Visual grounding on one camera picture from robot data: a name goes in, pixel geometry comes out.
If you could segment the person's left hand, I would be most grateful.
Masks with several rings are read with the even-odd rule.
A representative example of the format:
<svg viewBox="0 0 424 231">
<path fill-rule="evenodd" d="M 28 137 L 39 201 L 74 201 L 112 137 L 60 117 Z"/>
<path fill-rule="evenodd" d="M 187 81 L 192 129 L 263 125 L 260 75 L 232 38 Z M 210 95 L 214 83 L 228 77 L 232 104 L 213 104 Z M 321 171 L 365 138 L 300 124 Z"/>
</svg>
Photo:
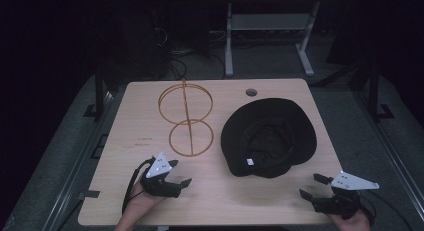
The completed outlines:
<svg viewBox="0 0 424 231">
<path fill-rule="evenodd" d="M 146 193 L 143 187 L 137 183 L 132 188 L 125 214 L 138 221 L 164 200 L 165 197 L 152 196 Z"/>
</svg>

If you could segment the black bucket hat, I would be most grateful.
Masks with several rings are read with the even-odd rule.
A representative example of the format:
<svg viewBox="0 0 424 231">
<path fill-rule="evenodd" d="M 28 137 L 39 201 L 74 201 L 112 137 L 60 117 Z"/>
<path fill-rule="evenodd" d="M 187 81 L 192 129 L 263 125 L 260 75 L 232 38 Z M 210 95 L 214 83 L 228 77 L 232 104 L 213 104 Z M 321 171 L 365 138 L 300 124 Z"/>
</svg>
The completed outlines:
<svg viewBox="0 0 424 231">
<path fill-rule="evenodd" d="M 294 101 L 266 98 L 237 109 L 221 132 L 221 150 L 236 177 L 276 178 L 310 160 L 315 129 Z"/>
</svg>

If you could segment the orange wire hat stand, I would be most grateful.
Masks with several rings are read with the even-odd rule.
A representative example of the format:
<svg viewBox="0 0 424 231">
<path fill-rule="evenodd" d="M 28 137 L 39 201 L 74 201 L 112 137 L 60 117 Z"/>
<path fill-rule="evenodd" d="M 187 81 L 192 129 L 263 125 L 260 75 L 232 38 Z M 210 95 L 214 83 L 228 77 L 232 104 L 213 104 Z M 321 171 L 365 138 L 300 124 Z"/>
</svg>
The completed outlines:
<svg viewBox="0 0 424 231">
<path fill-rule="evenodd" d="M 198 90 L 201 93 L 205 94 L 207 96 L 207 98 L 209 99 L 209 106 L 208 109 L 206 111 L 206 113 L 203 116 L 200 117 L 191 117 L 190 116 L 190 107 L 189 107 L 189 94 L 188 94 L 188 90 L 189 89 L 194 89 L 194 90 Z M 164 104 L 165 104 L 165 99 L 171 95 L 174 91 L 180 90 L 181 94 L 182 94 L 182 105 L 183 105 L 183 114 L 184 114 L 184 118 L 180 121 L 175 121 L 172 120 L 171 118 L 167 117 L 164 113 Z M 166 88 L 160 95 L 158 98 L 158 111 L 159 114 L 161 115 L 161 117 L 166 120 L 167 122 L 173 124 L 173 128 L 171 129 L 171 131 L 169 132 L 168 135 L 168 142 L 169 145 L 171 147 L 171 149 L 184 157 L 195 157 L 195 156 L 199 156 L 203 153 L 205 153 L 212 145 L 213 141 L 214 141 L 214 131 L 212 130 L 212 127 L 205 121 L 205 119 L 211 114 L 213 106 L 214 106 L 214 101 L 213 101 L 213 97 L 211 95 L 211 93 L 204 87 L 202 87 L 201 85 L 198 84 L 194 84 L 194 83 L 190 83 L 187 82 L 185 79 L 183 79 L 181 81 L 180 84 L 175 84 L 172 85 L 168 88 Z M 210 131 L 210 141 L 209 143 L 206 145 L 206 147 L 203 150 L 200 151 L 196 151 L 195 147 L 194 147 L 194 138 L 193 138 L 193 126 L 196 124 L 202 124 L 205 125 L 208 130 Z M 190 152 L 189 153 L 183 153 L 182 151 L 179 151 L 176 146 L 173 144 L 172 138 L 173 138 L 173 134 L 174 132 L 182 126 L 186 126 L 187 130 L 188 130 L 188 138 L 189 138 L 189 146 L 190 146 Z"/>
</svg>

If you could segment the grey metal stand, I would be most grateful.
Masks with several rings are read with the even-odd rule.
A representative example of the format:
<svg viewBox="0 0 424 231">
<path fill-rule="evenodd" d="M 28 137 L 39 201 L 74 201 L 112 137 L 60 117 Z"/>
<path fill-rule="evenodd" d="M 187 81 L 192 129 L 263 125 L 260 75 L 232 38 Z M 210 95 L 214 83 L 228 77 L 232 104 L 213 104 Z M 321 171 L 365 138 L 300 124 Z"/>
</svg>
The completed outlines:
<svg viewBox="0 0 424 231">
<path fill-rule="evenodd" d="M 315 24 L 316 16 L 320 7 L 315 2 L 309 13 L 294 14 L 237 14 L 233 12 L 233 5 L 227 5 L 226 15 L 226 44 L 224 48 L 225 75 L 232 77 L 233 55 L 232 55 L 232 32 L 233 31 L 304 31 L 304 37 L 300 43 L 295 45 L 303 70 L 307 76 L 315 74 L 306 48 Z"/>
</svg>

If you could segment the black metal post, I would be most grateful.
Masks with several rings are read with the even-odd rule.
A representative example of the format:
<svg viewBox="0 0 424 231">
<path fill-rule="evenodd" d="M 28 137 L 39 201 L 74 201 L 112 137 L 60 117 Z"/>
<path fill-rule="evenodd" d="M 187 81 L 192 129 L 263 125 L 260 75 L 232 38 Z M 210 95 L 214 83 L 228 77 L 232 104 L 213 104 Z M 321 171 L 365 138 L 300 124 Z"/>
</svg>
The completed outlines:
<svg viewBox="0 0 424 231">
<path fill-rule="evenodd" d="M 377 62 L 372 63 L 369 77 L 368 111 L 374 120 L 378 119 L 379 71 Z"/>
<path fill-rule="evenodd" d="M 99 120 L 102 116 L 104 105 L 103 105 L 103 80 L 101 66 L 98 66 L 95 72 L 95 119 Z"/>
</svg>

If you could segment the person's right hand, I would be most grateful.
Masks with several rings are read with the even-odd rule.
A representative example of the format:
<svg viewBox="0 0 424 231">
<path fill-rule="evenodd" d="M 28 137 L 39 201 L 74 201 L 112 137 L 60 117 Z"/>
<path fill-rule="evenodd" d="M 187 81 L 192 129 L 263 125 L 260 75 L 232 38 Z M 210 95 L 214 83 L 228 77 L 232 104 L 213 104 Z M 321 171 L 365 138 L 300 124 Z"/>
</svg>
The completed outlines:
<svg viewBox="0 0 424 231">
<path fill-rule="evenodd" d="M 339 231 L 371 231 L 368 217 L 362 210 L 358 210 L 350 219 L 344 220 L 340 216 L 327 214 Z"/>
</svg>

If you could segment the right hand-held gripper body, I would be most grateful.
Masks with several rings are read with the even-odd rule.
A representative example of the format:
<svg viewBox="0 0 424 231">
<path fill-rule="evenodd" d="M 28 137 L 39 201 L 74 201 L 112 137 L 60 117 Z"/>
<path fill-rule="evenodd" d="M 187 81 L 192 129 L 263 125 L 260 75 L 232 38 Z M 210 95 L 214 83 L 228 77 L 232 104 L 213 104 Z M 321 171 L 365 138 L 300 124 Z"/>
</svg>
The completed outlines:
<svg viewBox="0 0 424 231">
<path fill-rule="evenodd" d="M 347 220 L 354 216 L 358 210 L 362 210 L 369 220 L 375 218 L 375 213 L 361 203 L 360 192 L 363 190 L 377 190 L 380 188 L 378 183 L 341 171 L 328 185 L 331 186 L 333 191 L 332 197 L 313 197 L 311 201 L 317 213 L 334 214 Z"/>
</svg>

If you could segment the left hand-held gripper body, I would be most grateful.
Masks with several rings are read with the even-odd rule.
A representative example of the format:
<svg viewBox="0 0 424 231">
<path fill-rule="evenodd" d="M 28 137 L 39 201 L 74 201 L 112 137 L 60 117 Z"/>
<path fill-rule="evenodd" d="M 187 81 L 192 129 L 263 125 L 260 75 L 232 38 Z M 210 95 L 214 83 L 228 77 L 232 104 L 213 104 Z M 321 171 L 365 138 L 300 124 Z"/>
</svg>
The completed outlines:
<svg viewBox="0 0 424 231">
<path fill-rule="evenodd" d="M 149 167 L 141 175 L 140 184 L 144 191 L 152 196 L 177 198 L 183 189 L 180 184 L 166 181 L 173 169 L 169 160 L 160 152 L 157 157 L 147 160 Z"/>
</svg>

